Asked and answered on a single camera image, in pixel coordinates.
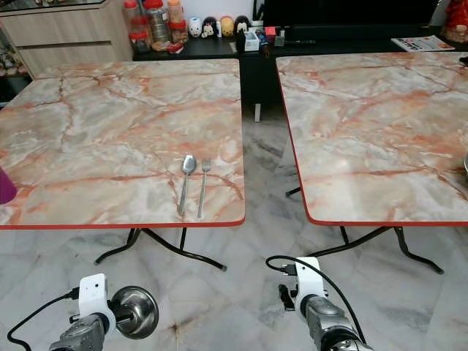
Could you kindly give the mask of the black round figurine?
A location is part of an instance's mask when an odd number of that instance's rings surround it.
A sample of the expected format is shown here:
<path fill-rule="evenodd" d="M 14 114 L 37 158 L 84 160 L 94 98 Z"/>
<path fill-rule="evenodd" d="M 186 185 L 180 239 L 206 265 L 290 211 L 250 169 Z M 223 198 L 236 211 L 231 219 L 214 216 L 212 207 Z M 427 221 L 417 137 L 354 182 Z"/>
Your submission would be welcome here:
<path fill-rule="evenodd" d="M 235 20 L 235 34 L 240 34 L 247 31 L 253 21 L 244 15 L 238 16 Z"/>

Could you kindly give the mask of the small white box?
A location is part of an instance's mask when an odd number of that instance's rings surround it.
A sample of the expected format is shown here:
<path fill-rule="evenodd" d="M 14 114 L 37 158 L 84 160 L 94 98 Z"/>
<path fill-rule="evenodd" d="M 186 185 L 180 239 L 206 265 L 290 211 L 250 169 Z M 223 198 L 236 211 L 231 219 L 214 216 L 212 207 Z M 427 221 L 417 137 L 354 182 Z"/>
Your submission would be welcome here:
<path fill-rule="evenodd" d="M 241 32 L 243 35 L 244 51 L 259 51 L 261 46 L 260 37 L 252 31 Z"/>

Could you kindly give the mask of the marble folding table red edge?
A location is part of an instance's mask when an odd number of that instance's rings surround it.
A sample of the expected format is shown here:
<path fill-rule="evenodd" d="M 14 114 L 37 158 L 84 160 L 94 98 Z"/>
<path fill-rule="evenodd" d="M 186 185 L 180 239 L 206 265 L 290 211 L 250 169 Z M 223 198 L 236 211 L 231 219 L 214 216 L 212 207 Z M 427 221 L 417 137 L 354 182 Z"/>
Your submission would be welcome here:
<path fill-rule="evenodd" d="M 405 227 L 468 227 L 468 53 L 398 51 L 278 57 L 307 219 L 370 227 L 337 254 Z"/>
<path fill-rule="evenodd" d="M 238 61 L 111 61 L 51 67 L 0 111 L 1 167 L 17 196 L 5 230 L 145 233 L 175 254 L 221 268 L 157 234 L 237 227 L 246 217 L 243 97 Z M 196 157 L 184 217 L 181 164 Z M 204 217 L 202 159 L 210 157 Z"/>

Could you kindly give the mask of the steel fork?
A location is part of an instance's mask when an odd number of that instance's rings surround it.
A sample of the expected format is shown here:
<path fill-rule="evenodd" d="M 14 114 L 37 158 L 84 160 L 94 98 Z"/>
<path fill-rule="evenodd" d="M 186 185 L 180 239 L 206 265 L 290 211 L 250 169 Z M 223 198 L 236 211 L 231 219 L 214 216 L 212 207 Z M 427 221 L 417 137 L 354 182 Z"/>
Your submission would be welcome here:
<path fill-rule="evenodd" d="M 198 198 L 198 211 L 197 218 L 202 219 L 204 217 L 204 204 L 206 200 L 206 187 L 208 183 L 208 173 L 211 171 L 211 161 L 210 157 L 202 159 L 202 178 L 201 178 L 201 187 L 200 187 L 200 197 Z"/>

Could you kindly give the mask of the yellow round figurine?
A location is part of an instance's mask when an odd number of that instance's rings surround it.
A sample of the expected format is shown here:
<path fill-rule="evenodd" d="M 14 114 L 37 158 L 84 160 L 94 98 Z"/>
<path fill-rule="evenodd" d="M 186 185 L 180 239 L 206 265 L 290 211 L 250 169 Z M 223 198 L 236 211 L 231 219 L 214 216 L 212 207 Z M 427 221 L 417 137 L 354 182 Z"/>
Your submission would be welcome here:
<path fill-rule="evenodd" d="M 236 30 L 236 24 L 233 18 L 230 16 L 223 16 L 221 17 L 220 20 L 218 20 L 219 24 L 219 33 L 221 34 L 222 37 L 233 37 L 235 30 Z"/>

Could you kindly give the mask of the black low tv console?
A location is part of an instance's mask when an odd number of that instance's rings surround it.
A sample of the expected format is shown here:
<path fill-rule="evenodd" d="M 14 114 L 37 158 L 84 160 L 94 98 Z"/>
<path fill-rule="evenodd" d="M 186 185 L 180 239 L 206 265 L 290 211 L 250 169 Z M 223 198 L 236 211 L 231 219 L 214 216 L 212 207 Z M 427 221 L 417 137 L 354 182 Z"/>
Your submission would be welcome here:
<path fill-rule="evenodd" d="M 328 54 L 391 53 L 403 51 L 389 38 L 317 40 L 311 45 L 272 46 L 270 53 L 238 53 L 232 38 L 191 38 L 180 53 L 151 51 L 135 54 L 133 61 L 194 59 L 238 59 L 241 70 L 241 96 L 247 106 L 283 106 L 279 74 L 275 59 L 288 56 L 327 56 Z"/>

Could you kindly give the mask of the black flat television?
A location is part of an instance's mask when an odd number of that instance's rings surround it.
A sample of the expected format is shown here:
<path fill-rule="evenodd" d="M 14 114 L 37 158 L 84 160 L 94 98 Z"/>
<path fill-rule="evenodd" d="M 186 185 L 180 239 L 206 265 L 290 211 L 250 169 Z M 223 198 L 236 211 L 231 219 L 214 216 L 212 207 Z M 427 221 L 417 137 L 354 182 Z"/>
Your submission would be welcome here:
<path fill-rule="evenodd" d="M 440 0 L 264 0 L 271 26 L 425 26 Z"/>

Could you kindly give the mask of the red hanging decoration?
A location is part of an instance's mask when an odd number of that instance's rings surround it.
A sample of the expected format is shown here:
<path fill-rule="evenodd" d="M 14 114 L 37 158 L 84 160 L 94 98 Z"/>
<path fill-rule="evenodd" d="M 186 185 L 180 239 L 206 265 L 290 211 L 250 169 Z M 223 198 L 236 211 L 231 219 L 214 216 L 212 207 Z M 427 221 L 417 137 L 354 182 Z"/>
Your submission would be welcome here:
<path fill-rule="evenodd" d="M 450 0 L 445 14 L 442 37 L 455 43 L 468 43 L 468 0 Z"/>

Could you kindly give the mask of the slim red-lid snack jar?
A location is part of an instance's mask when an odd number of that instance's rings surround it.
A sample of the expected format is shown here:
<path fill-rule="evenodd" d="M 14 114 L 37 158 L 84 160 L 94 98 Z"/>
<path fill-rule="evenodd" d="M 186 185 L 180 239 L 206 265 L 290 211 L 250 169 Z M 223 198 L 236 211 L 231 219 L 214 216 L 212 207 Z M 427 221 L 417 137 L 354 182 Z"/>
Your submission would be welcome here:
<path fill-rule="evenodd" d="M 128 34 L 138 34 L 145 30 L 145 19 L 141 15 L 138 0 L 124 0 L 121 13 L 126 21 Z"/>

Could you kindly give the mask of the steel spoon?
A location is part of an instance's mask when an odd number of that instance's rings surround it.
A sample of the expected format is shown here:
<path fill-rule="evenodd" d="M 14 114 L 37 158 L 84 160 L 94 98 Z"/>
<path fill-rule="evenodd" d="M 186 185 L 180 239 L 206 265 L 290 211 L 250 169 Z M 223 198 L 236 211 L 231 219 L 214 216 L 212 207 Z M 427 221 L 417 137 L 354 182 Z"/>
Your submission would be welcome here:
<path fill-rule="evenodd" d="M 178 196 L 178 215 L 184 217 L 185 213 L 185 202 L 187 200 L 188 184 L 191 174 L 194 173 L 197 167 L 197 160 L 194 155 L 187 154 L 181 164 L 181 171 L 183 171 L 183 187 L 181 187 L 180 196 Z"/>

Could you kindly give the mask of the stainless steel bowl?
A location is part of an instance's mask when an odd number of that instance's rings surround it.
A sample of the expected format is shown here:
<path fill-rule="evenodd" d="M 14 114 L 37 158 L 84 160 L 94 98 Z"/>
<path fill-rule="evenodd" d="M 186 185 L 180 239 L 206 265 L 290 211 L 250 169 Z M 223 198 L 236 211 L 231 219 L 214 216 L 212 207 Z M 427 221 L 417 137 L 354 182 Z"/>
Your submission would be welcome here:
<path fill-rule="evenodd" d="M 129 331 L 119 331 L 131 340 L 143 340 L 154 333 L 159 323 L 159 308 L 154 296 L 138 285 L 127 285 L 118 290 L 108 304 L 111 311 L 128 310 L 131 313 Z"/>

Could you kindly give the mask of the purple plastic cup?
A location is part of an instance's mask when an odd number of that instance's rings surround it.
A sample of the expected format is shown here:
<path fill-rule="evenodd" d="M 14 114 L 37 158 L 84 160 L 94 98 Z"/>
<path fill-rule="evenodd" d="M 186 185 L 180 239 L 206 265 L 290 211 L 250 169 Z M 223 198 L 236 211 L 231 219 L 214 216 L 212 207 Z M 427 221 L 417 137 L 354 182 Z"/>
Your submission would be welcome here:
<path fill-rule="evenodd" d="M 0 203 L 2 205 L 10 203 L 17 196 L 17 193 L 16 185 L 10 180 L 6 171 L 0 168 Z"/>

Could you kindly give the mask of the tall red-lid snack jar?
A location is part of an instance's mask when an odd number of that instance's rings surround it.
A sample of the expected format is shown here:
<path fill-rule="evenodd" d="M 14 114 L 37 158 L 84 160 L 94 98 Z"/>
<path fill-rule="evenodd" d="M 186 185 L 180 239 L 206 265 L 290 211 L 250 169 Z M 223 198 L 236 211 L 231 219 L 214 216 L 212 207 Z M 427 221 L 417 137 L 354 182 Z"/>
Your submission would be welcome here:
<path fill-rule="evenodd" d="M 170 31 L 168 31 L 168 13 L 163 0 L 144 0 L 143 11 L 147 17 L 154 44 L 160 44 L 162 50 L 171 43 Z"/>

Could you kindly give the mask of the printed magazine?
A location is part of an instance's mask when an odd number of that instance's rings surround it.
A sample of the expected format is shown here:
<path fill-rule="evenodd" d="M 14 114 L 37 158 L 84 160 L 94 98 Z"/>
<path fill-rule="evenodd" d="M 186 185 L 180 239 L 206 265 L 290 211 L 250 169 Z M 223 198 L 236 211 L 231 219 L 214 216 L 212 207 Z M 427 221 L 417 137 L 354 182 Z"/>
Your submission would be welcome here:
<path fill-rule="evenodd" d="M 435 34 L 425 37 L 391 38 L 391 42 L 404 51 L 446 51 L 456 48 Z"/>

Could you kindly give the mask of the light wooden drawer cabinet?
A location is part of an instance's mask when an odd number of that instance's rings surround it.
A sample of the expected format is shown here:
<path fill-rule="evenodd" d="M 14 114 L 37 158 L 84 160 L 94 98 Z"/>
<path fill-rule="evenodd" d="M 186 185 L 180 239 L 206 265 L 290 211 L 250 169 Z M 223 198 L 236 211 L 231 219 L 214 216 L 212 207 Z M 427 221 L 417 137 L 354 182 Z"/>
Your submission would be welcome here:
<path fill-rule="evenodd" d="M 13 0 L 0 10 L 1 30 L 32 79 L 61 64 L 131 61 L 121 0 Z"/>

